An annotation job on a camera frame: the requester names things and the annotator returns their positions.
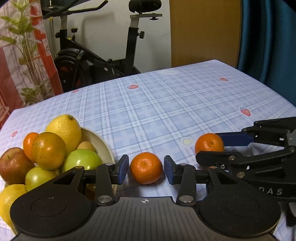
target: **star print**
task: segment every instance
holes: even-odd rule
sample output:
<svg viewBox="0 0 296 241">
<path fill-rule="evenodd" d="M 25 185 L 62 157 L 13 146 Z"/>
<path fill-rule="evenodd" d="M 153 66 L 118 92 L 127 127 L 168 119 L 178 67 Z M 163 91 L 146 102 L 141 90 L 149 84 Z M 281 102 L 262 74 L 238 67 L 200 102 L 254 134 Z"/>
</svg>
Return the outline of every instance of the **star print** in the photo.
<svg viewBox="0 0 296 241">
<path fill-rule="evenodd" d="M 190 146 L 192 144 L 192 140 L 190 138 L 184 138 L 181 143 L 185 146 Z"/>
</svg>

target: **bike seat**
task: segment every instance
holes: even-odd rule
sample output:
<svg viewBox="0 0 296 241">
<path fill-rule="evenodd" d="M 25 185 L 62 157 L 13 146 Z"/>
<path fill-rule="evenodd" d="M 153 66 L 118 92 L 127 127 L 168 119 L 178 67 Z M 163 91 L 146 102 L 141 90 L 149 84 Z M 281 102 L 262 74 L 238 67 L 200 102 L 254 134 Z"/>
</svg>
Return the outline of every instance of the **bike seat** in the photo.
<svg viewBox="0 0 296 241">
<path fill-rule="evenodd" d="M 161 0 L 130 0 L 128 8 L 131 12 L 152 12 L 160 9 Z"/>
</svg>

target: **green apple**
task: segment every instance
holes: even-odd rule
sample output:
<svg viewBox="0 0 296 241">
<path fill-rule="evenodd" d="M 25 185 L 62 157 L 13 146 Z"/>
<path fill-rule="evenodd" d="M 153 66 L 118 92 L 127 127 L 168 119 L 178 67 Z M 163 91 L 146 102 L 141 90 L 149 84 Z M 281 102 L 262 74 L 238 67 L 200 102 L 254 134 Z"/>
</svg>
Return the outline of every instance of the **green apple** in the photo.
<svg viewBox="0 0 296 241">
<path fill-rule="evenodd" d="M 99 155 L 88 149 L 77 149 L 72 151 L 64 161 L 64 172 L 76 166 L 84 166 L 85 170 L 96 169 L 102 164 Z"/>
<path fill-rule="evenodd" d="M 55 171 L 44 170 L 41 167 L 34 167 L 26 174 L 25 185 L 27 191 L 40 186 L 43 183 L 55 178 L 57 176 Z"/>
</svg>

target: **yellow lemon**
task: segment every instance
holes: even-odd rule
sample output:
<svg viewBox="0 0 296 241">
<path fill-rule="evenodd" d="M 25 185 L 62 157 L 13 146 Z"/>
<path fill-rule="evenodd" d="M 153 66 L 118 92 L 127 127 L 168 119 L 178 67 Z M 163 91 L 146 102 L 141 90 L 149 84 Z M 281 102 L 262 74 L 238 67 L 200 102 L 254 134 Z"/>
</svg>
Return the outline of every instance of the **yellow lemon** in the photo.
<svg viewBox="0 0 296 241">
<path fill-rule="evenodd" d="M 14 225 L 10 218 L 10 208 L 13 202 L 27 192 L 23 184 L 12 184 L 4 188 L 0 193 L 0 216 L 3 221 L 12 229 Z"/>
<path fill-rule="evenodd" d="M 46 127 L 46 131 L 59 135 L 66 144 L 67 154 L 76 150 L 81 142 L 81 128 L 78 121 L 71 115 L 60 115 Z"/>
</svg>

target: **adjustment knob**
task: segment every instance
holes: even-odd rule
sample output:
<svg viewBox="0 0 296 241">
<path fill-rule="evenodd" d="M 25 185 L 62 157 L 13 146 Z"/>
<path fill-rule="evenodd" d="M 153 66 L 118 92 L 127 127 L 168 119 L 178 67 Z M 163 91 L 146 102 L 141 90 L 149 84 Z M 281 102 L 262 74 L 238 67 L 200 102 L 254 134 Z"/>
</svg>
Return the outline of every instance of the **adjustment knob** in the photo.
<svg viewBox="0 0 296 241">
<path fill-rule="evenodd" d="M 141 31 L 141 32 L 139 33 L 139 37 L 140 37 L 141 39 L 143 39 L 144 36 L 145 36 L 145 32 L 144 32 L 144 31 Z"/>
<path fill-rule="evenodd" d="M 71 33 L 77 33 L 78 28 L 71 28 Z"/>
</svg>

